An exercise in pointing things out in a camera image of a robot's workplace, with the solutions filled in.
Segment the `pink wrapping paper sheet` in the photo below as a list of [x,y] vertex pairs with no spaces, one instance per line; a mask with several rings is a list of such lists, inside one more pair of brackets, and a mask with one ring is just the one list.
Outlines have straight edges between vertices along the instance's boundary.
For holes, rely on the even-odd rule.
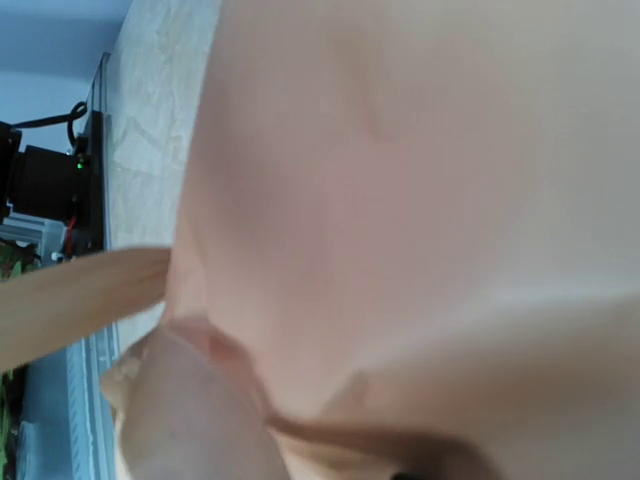
[[639,5],[224,1],[130,479],[635,479]]

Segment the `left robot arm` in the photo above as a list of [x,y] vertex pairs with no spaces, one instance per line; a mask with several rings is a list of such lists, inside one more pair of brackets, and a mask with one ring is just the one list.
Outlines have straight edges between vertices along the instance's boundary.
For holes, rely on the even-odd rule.
[[1,217],[12,213],[82,221],[90,200],[91,157],[20,147],[22,133],[1,124]]

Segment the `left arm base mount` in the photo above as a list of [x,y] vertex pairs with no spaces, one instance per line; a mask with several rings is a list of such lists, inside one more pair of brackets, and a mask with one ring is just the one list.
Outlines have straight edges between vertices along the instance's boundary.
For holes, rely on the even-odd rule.
[[104,115],[87,109],[83,131],[76,136],[73,154],[76,169],[84,175],[83,195],[77,195],[68,223],[65,252],[69,258],[90,255],[109,248],[107,219]]

